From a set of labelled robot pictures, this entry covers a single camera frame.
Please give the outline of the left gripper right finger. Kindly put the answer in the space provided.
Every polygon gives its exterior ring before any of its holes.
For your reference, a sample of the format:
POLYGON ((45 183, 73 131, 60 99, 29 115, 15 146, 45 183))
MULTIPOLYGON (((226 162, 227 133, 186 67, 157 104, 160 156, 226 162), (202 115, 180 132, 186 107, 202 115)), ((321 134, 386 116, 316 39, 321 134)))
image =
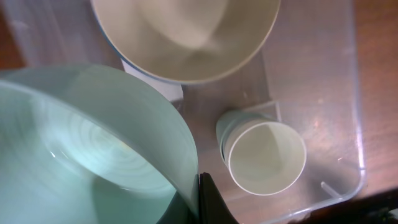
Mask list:
POLYGON ((200 223, 239 224, 225 204, 209 173, 200 174, 199 186, 200 223))

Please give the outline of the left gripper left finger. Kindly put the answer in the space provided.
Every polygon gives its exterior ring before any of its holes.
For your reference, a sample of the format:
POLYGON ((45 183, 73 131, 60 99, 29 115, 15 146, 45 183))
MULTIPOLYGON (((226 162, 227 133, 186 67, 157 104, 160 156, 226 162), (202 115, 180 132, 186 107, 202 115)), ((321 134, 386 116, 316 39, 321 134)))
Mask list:
POLYGON ((199 224, 200 185, 198 174, 193 180, 192 201, 187 202, 179 192, 173 196, 165 213, 157 224, 199 224))

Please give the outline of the cream plastic cup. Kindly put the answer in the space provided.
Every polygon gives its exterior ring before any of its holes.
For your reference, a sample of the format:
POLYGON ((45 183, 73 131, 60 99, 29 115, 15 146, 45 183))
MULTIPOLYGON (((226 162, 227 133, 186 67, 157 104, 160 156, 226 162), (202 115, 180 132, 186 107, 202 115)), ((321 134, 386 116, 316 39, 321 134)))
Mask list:
POLYGON ((255 119, 238 126, 223 146, 224 163, 236 183, 253 195, 274 195, 301 175, 307 148, 290 126, 255 119))

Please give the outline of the clear plastic storage bin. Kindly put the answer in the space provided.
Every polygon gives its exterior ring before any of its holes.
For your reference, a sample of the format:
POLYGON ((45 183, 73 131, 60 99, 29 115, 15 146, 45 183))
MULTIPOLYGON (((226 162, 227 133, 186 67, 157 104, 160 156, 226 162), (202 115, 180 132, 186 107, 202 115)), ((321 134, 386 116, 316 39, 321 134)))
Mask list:
MULTIPOLYGON (((89 1, 2 1, 26 67, 100 63, 121 68, 89 1)), ((185 85, 174 106, 209 173, 240 223, 285 223, 353 198, 365 180, 351 1, 282 1, 261 51, 240 71, 185 85), (264 113, 294 128, 307 146, 301 177, 287 190, 255 196, 232 180, 215 124, 228 110, 264 113)))

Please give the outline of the mint green small bowl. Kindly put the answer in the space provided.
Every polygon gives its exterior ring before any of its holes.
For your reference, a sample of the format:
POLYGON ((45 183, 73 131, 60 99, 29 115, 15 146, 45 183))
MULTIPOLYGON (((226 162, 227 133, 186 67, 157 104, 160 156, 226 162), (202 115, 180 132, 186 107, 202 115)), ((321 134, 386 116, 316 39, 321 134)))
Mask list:
POLYGON ((104 65, 1 72, 2 223, 157 223, 192 201, 193 136, 142 80, 104 65))

